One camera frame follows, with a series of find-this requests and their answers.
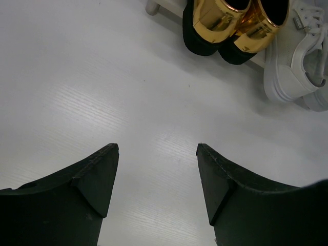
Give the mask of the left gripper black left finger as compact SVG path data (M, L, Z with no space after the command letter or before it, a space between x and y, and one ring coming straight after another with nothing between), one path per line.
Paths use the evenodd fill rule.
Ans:
M1 190L1 245L97 245L119 160L110 143L17 189Z

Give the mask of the gold loafer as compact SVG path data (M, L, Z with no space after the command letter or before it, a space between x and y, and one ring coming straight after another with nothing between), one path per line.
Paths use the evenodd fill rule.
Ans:
M235 33L218 49L221 57L241 65L264 50L285 25L289 7L289 1L251 1Z
M233 35L250 6L251 1L187 1L182 15L186 48L196 55L213 55Z

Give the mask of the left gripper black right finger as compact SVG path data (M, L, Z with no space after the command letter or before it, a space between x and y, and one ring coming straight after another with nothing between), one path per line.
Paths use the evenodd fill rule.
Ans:
M218 245L327 245L327 181L294 187L262 177L205 143L196 151Z

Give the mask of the white lace-up sneaker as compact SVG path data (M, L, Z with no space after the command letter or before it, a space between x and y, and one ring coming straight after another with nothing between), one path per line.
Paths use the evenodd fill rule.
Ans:
M270 101L295 101L322 88L327 60L324 10L292 1L286 25L265 51L264 90Z

